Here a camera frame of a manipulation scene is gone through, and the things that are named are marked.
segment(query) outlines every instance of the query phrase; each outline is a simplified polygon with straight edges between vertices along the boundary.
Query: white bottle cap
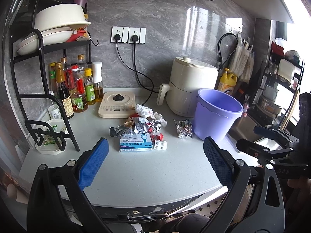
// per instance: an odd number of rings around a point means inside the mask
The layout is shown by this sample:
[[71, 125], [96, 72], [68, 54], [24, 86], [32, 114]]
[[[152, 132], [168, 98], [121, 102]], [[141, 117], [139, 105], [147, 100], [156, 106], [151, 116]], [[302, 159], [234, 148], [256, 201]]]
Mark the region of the white bottle cap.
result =
[[92, 74], [93, 74], [93, 82], [99, 83], [103, 81], [103, 78], [101, 77], [101, 66], [103, 62], [100, 61], [94, 61], [92, 62]]

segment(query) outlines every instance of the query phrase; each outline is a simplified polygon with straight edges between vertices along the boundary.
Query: plastic bucket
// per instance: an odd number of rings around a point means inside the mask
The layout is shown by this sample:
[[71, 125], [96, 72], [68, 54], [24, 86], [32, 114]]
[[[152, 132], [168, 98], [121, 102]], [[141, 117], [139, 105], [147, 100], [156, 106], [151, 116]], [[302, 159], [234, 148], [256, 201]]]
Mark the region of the plastic bucket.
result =
[[222, 140], [234, 121], [241, 117], [242, 105], [232, 96], [215, 89], [200, 89], [193, 131], [202, 140]]

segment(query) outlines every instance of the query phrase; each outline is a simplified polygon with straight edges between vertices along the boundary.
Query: metal bolt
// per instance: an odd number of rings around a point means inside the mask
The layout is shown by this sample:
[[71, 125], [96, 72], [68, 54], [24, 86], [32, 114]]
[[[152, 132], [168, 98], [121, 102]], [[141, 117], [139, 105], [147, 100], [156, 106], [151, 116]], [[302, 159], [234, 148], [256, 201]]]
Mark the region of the metal bolt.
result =
[[39, 166], [39, 170], [44, 170], [45, 169], [45, 164], [42, 164]]
[[74, 166], [76, 164], [76, 162], [74, 160], [69, 160], [67, 162], [67, 166]]
[[239, 166], [244, 166], [244, 161], [242, 159], [238, 159], [236, 161], [236, 163], [239, 165]]
[[270, 169], [270, 170], [273, 169], [273, 166], [272, 166], [271, 164], [266, 164], [266, 167], [267, 167], [268, 169]]

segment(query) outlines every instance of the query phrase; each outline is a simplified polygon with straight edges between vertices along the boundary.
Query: white countertop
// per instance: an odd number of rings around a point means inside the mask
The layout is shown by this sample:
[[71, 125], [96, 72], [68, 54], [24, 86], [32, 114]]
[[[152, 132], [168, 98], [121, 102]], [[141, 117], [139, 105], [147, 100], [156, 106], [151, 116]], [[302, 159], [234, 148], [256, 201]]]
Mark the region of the white countertop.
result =
[[[144, 98], [136, 97], [136, 103]], [[30, 149], [20, 171], [20, 179], [29, 185], [33, 182], [38, 166], [63, 166], [68, 160], [77, 160], [91, 150], [104, 137], [109, 142], [109, 153], [100, 167], [93, 183], [84, 192], [91, 204], [104, 207], [146, 207], [157, 206], [203, 194], [221, 186], [209, 161], [203, 152], [203, 141], [195, 134], [193, 138], [177, 137], [173, 118], [183, 120], [174, 114], [166, 102], [156, 105], [151, 98], [146, 106], [159, 112], [167, 120], [167, 127], [161, 129], [168, 142], [166, 151], [119, 152], [119, 138], [109, 136], [109, 127], [122, 125], [125, 119], [105, 119], [98, 116], [99, 103], [83, 113], [75, 113], [69, 120], [80, 151], [77, 152], [70, 139], [64, 152], [58, 155], [40, 154]], [[235, 159], [241, 158], [249, 165], [257, 165], [257, 159], [238, 152], [226, 136], [218, 143], [228, 150]], [[68, 199], [63, 186], [60, 194]]]

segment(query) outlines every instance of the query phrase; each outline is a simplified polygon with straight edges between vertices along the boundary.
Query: dish soap bottle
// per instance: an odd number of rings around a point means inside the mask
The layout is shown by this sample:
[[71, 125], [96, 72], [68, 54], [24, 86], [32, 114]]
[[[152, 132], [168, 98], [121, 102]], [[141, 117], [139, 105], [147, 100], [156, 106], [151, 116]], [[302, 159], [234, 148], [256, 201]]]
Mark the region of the dish soap bottle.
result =
[[96, 101], [95, 101], [93, 77], [92, 77], [92, 69], [91, 68], [85, 68], [85, 70], [84, 70], [84, 87], [85, 87], [87, 104], [88, 105], [95, 104]]
[[225, 68], [225, 72], [220, 78], [220, 82], [218, 84], [217, 90], [224, 92], [228, 95], [232, 95], [233, 89], [236, 85], [237, 77], [233, 73], [228, 74], [228, 72], [229, 72], [229, 69]]
[[77, 65], [73, 65], [71, 67], [71, 71], [72, 73], [68, 78], [68, 86], [70, 89], [73, 111], [83, 112], [88, 108], [84, 90], [83, 75], [79, 72], [79, 67]]
[[54, 66], [56, 73], [56, 83], [58, 90], [58, 98], [62, 100], [67, 118], [72, 118], [74, 115], [73, 106], [70, 99], [69, 89], [65, 82], [62, 62], [58, 62]]
[[84, 69], [88, 67], [87, 63], [84, 61], [84, 54], [78, 55], [78, 63], [79, 72], [84, 76]]
[[93, 86], [94, 86], [95, 100], [97, 102], [101, 102], [104, 97], [103, 78], [101, 77], [102, 64], [103, 62], [100, 61], [92, 62]]

